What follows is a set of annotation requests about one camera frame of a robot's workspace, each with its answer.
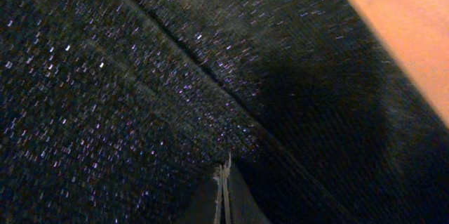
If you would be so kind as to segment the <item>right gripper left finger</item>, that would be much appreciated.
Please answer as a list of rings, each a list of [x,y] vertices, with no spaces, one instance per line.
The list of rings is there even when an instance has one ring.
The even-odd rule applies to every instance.
[[[218,183],[209,173],[196,187],[188,205],[175,224],[213,224],[217,207]]]

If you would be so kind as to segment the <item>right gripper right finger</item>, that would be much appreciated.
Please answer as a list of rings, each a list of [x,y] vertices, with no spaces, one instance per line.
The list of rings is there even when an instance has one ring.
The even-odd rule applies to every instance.
[[[226,223],[272,224],[255,202],[237,166],[227,169]]]

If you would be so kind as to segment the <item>black velvet skirt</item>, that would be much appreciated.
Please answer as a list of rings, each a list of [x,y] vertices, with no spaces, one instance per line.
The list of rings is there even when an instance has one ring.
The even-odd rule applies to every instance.
[[[1,222],[447,223],[448,128],[348,0],[1,0]]]

